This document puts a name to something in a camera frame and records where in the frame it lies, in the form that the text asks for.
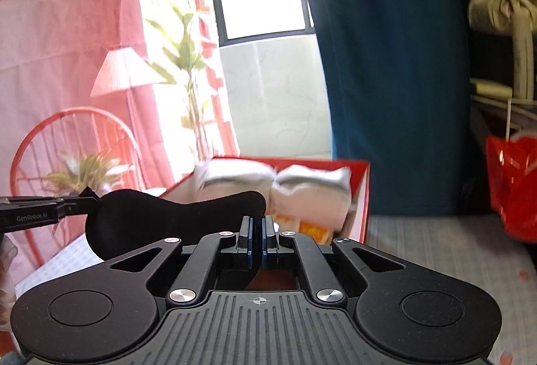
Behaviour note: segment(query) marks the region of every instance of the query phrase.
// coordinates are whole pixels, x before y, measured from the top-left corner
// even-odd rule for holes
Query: pink curtain
[[[202,6],[205,1],[195,0]],[[158,0],[0,0],[0,194],[10,193],[10,167],[23,138],[45,118],[66,108],[92,106],[111,112],[130,124],[125,93],[91,98],[90,92],[110,50],[132,47],[151,59],[151,42],[145,17],[157,15]],[[209,28],[200,24],[203,36],[217,42]],[[208,46],[205,56],[218,62],[217,49]],[[233,126],[221,69],[208,69],[209,84],[218,92],[211,96],[214,110],[211,128],[216,154],[237,154]],[[179,127],[179,116],[163,121],[163,103],[158,91],[167,85],[131,89],[133,114],[150,187],[167,187],[181,178],[173,172],[171,139],[164,127]],[[168,98],[173,104],[173,97]],[[84,218],[67,219],[61,233],[51,226],[12,234],[19,247],[10,274],[15,283],[53,257],[83,232]]]

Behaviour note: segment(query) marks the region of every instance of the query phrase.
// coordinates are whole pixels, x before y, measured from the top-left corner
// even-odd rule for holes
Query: gray plaid fabric
[[[501,309],[500,335],[489,356],[537,363],[537,274],[526,250],[495,215],[466,218],[371,217],[367,245],[487,291]]]
[[[71,242],[67,247],[60,250],[49,262],[34,271],[20,283],[15,286],[17,297],[29,289],[44,283],[53,278],[65,276],[74,273],[92,265],[102,262],[95,253],[92,252],[86,235],[82,234],[79,238]]]

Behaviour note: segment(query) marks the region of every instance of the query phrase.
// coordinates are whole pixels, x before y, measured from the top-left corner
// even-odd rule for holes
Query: black window frame
[[[315,34],[315,28],[310,20],[310,10],[308,0],[300,0],[302,4],[302,14],[304,15],[304,29],[297,29],[295,31],[283,31],[283,32],[271,32],[259,35],[249,35],[239,38],[228,38],[226,29],[226,19],[224,16],[224,7],[222,6],[222,0],[213,0],[214,15],[216,18],[216,28],[218,30],[218,42],[220,47],[226,47],[227,45],[243,44],[252,41],[267,40],[271,38],[281,38],[285,36],[299,36],[299,35],[313,35]]]

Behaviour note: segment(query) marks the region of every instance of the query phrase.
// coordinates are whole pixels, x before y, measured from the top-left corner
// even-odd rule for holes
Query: chair
[[[13,196],[54,195],[42,178],[63,169],[62,153],[85,157],[101,151],[107,151],[109,157],[119,159],[121,164],[132,165],[132,170],[121,176],[121,183],[115,189],[146,190],[140,148],[129,127],[102,109],[77,107],[51,115],[22,140],[11,165],[11,193]],[[53,226],[16,232],[20,238],[15,238],[27,247],[26,253],[37,268],[83,233],[84,222],[85,216],[62,222],[58,230],[63,234],[61,239]]]

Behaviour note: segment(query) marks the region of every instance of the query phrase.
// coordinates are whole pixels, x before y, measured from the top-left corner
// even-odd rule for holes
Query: open cardboard box
[[[255,157],[218,157],[215,159],[245,159],[263,162],[270,165],[277,172],[290,167],[291,165],[303,165],[308,168],[324,169],[333,171],[342,167],[351,170],[351,207],[345,218],[343,229],[337,232],[337,236],[354,239],[363,243],[367,230],[367,208],[369,201],[369,162],[360,160],[306,160],[306,159],[286,159],[286,158],[255,158]],[[176,203],[193,203],[196,201],[194,173],[189,174],[176,185],[169,188],[160,197]]]

